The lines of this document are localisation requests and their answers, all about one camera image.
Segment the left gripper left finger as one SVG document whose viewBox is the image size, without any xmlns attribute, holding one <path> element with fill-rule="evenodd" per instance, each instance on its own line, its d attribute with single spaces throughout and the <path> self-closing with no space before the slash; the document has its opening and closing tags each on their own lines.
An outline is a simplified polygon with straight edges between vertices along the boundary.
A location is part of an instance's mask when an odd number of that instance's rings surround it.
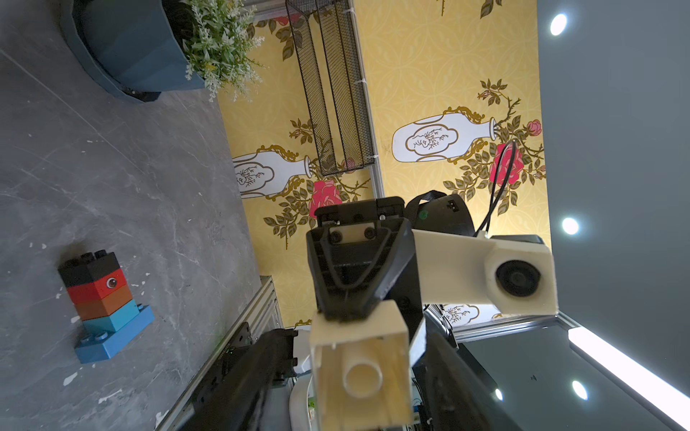
<svg viewBox="0 0 690 431">
<path fill-rule="evenodd" d="M 296 330 L 271 330 L 243 348 L 210 399 L 181 428 L 257 430 L 270 390 L 296 375 L 296 336 Z"/>
</svg>

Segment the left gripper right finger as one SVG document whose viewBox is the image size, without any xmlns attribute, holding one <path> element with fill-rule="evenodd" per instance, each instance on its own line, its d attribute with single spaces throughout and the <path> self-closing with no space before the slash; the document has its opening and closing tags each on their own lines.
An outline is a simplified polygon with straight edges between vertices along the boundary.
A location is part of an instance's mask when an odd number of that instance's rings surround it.
<svg viewBox="0 0 690 431">
<path fill-rule="evenodd" d="M 420 430 L 518 430 L 477 372 L 478 364 L 465 355 L 449 327 L 435 312 L 423 312 L 425 353 L 411 372 L 422 403 Z"/>
</svg>

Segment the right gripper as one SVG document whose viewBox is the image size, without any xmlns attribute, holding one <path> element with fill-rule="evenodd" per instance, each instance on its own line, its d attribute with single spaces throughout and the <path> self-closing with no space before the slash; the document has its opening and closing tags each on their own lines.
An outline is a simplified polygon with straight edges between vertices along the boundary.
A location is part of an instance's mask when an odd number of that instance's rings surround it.
<svg viewBox="0 0 690 431">
<path fill-rule="evenodd" d="M 437 190 L 410 202 L 389 197 L 319 208 L 316 221 L 307 259 L 318 312 L 328 321 L 362 321 L 392 300 L 411 335 L 423 321 L 414 230 L 474 234 L 465 201 Z"/>
</svg>

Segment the white small brick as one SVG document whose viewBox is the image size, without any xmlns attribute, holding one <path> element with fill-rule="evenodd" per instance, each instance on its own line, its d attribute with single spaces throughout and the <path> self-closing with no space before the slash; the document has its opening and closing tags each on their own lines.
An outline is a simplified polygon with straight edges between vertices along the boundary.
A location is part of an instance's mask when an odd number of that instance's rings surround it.
<svg viewBox="0 0 690 431">
<path fill-rule="evenodd" d="M 413 423 L 409 332 L 394 301 L 381 302 L 363 321 L 315 314 L 309 347 L 320 429 Z"/>
</svg>

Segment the teal 2x2 brick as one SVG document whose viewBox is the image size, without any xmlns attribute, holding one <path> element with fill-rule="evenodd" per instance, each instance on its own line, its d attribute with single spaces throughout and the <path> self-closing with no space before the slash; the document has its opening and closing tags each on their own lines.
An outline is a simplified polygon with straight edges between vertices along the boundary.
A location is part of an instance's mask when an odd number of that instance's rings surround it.
<svg viewBox="0 0 690 431">
<path fill-rule="evenodd" d="M 104 332 L 117 332 L 139 315 L 137 303 L 132 300 L 120 307 L 113 314 L 83 321 L 87 332 L 97 336 Z"/>
</svg>

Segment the light blue 2x4 brick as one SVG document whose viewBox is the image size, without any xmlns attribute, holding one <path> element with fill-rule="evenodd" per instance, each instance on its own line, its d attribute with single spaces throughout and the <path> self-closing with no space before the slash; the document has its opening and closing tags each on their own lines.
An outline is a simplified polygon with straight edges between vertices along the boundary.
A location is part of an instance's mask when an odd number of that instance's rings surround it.
<svg viewBox="0 0 690 431">
<path fill-rule="evenodd" d="M 92 364 L 109 360 L 120 353 L 154 321 L 154 314 L 148 305 L 138 305 L 139 313 L 116 332 L 89 334 L 75 347 L 75 354 L 81 364 Z"/>
</svg>

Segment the orange 2x2 brick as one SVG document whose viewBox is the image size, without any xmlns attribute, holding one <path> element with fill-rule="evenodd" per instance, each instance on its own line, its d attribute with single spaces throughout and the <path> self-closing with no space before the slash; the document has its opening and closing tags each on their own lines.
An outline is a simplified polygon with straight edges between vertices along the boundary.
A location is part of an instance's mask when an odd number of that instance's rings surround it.
<svg viewBox="0 0 690 431">
<path fill-rule="evenodd" d="M 105 298 L 83 303 L 74 303 L 75 310 L 82 321 L 107 317 L 124 307 L 133 299 L 129 286 L 119 288 Z"/>
</svg>

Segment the red 2x2 brick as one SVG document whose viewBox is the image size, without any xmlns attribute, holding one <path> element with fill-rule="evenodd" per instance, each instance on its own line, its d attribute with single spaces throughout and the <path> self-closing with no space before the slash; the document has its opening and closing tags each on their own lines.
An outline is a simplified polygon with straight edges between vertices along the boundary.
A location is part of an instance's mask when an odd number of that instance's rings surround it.
<svg viewBox="0 0 690 431">
<path fill-rule="evenodd" d="M 66 292 L 75 305 L 80 303 L 101 301 L 118 290 L 126 287 L 127 281 L 122 269 L 83 285 L 68 287 Z"/>
</svg>

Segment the black 2x2 brick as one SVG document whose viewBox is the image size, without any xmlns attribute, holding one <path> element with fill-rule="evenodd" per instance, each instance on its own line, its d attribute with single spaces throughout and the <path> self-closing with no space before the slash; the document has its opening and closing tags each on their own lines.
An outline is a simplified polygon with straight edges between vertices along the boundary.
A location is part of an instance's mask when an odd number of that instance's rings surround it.
<svg viewBox="0 0 690 431">
<path fill-rule="evenodd" d="M 118 269 L 120 264 L 115 253 L 100 250 L 65 261 L 59 266 L 59 275 L 65 287 L 77 287 L 95 283 Z"/>
</svg>

